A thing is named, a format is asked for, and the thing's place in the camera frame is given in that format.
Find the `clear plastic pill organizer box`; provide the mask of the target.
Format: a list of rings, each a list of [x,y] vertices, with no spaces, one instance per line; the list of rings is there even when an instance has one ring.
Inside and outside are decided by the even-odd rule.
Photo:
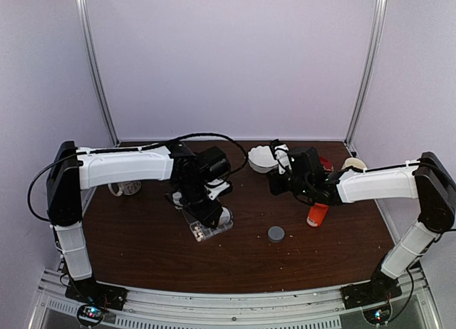
[[[189,225],[190,231],[197,242],[208,240],[213,236],[229,231],[233,226],[234,222],[232,220],[220,227],[217,227],[216,229],[204,227],[198,221],[194,221]]]

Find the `orange pill bottle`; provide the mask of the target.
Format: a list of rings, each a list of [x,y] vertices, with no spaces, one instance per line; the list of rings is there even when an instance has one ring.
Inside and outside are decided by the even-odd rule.
[[[329,206],[325,204],[318,204],[315,203],[313,206],[311,206],[308,216],[306,219],[306,222],[309,226],[311,227],[319,227],[322,225],[323,220],[326,217],[326,214],[328,212]]]

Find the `amber bottle with grey cap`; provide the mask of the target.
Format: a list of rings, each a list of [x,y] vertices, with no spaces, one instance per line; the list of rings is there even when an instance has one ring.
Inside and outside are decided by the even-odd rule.
[[[217,226],[227,225],[232,220],[232,217],[231,210],[226,207],[222,207],[222,213],[220,214]]]

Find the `small white pill bottle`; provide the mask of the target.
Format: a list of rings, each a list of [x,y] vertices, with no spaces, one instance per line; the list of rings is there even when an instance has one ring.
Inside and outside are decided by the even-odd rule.
[[[182,209],[182,194],[180,192],[175,192],[172,194],[172,203],[174,204],[176,209]]]

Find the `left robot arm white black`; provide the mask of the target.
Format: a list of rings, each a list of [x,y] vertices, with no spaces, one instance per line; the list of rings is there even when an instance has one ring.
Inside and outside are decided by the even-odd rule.
[[[86,303],[102,298],[88,257],[82,228],[81,191],[101,185],[143,180],[168,181],[172,205],[203,227],[219,230],[232,225],[232,213],[219,196],[232,186],[223,180],[230,163],[218,147],[195,153],[180,141],[112,149],[77,148],[61,144],[47,174],[47,215],[43,218],[56,233],[75,292]]]

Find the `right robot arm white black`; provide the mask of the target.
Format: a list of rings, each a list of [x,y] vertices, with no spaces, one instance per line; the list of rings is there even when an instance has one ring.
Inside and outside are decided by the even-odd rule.
[[[289,192],[309,206],[330,207],[370,199],[419,201],[418,218],[385,255],[372,281],[366,284],[365,294],[370,301],[381,301],[389,294],[393,282],[455,224],[455,182],[432,152],[389,167],[350,166],[327,172],[315,147],[288,148],[274,140],[269,150],[278,163],[267,173],[273,195]]]

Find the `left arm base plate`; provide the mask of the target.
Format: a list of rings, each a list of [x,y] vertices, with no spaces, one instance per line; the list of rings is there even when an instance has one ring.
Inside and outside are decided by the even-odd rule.
[[[69,280],[65,297],[81,303],[76,310],[76,319],[85,327],[100,325],[113,310],[124,308],[128,291],[118,286],[109,286],[89,278],[84,281]]]

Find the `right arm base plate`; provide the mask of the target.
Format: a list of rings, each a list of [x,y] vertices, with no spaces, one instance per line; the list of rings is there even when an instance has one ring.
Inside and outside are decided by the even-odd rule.
[[[346,310],[360,308],[371,325],[385,325],[393,317],[391,301],[403,294],[400,286],[384,286],[372,281],[341,288]]]

